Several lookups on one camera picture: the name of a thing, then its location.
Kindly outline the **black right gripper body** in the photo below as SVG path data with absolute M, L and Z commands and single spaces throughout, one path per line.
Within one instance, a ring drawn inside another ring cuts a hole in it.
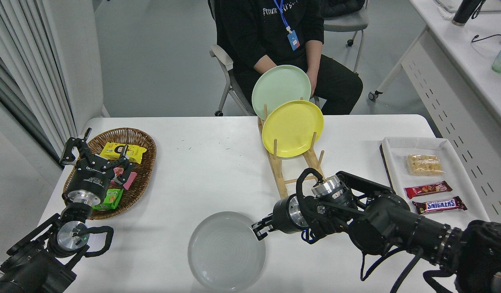
M 280 230 L 286 234 L 294 233 L 294 224 L 288 211 L 289 204 L 294 195 L 279 200 L 273 208 L 272 227 L 274 230 Z

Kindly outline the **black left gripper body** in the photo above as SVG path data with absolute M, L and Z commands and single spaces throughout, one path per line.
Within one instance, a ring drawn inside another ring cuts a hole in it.
M 76 170 L 66 189 L 66 196 L 75 197 L 77 191 L 92 193 L 96 197 L 104 197 L 109 187 L 112 177 L 107 176 L 104 169 L 109 162 L 102 164 L 96 163 L 94 166 L 88 166 L 85 161 L 76 163 Z

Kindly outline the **person's left hand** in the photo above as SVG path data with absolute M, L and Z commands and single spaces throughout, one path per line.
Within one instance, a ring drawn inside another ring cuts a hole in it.
M 318 71 L 314 69 L 309 69 L 306 72 L 308 79 L 311 84 L 311 94 L 310 97 L 314 95 L 315 89 L 317 87 Z

